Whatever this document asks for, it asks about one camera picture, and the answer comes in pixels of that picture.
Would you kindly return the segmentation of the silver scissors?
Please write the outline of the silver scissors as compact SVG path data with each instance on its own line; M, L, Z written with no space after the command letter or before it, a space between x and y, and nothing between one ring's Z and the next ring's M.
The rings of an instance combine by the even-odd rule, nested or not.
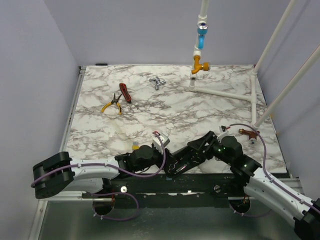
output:
M181 175L198 165L195 161L176 161L168 165L167 174L170 176Z

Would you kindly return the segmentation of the black zip tool case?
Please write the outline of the black zip tool case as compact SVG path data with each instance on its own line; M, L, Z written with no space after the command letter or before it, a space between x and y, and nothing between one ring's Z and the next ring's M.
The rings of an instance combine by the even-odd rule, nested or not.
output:
M195 161L198 165L202 164L206 160L206 155L200 150L194 150L191 147L185 146L176 152L172 153L167 148L165 149L166 160L164 164L165 174L170 178L175 178L179 175L168 175L168 166L177 161Z

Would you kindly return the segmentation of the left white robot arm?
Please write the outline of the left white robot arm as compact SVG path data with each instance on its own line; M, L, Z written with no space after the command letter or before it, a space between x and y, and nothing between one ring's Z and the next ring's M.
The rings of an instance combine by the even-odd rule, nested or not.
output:
M111 191L111 185L104 180L152 178L158 173L140 172L154 165L163 170L172 159L168 149L159 150L154 145L94 161L71 158L67 151L62 151L33 166L31 187L36 199L50 198L63 191L96 193L104 198Z

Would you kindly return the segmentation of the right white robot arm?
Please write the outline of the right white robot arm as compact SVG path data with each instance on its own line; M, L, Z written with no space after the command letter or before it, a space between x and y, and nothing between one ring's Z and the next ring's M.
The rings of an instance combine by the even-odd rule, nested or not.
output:
M213 157L230 166L235 179L230 191L244 193L259 200L293 226L302 240L320 238L320 201L313 200L284 184L253 158L244 154L242 145L227 133L215 135L212 131L187 144L199 156Z

